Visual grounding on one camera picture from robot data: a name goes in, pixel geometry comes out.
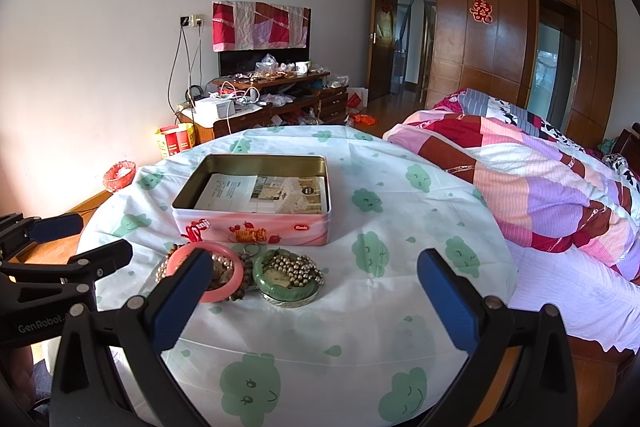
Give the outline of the person left hand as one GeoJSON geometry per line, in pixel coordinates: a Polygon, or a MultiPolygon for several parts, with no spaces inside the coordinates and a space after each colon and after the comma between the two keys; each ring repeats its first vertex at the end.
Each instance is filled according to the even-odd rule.
{"type": "Polygon", "coordinates": [[[32,347],[2,351],[1,373],[20,406],[29,410],[36,395],[32,347]]]}

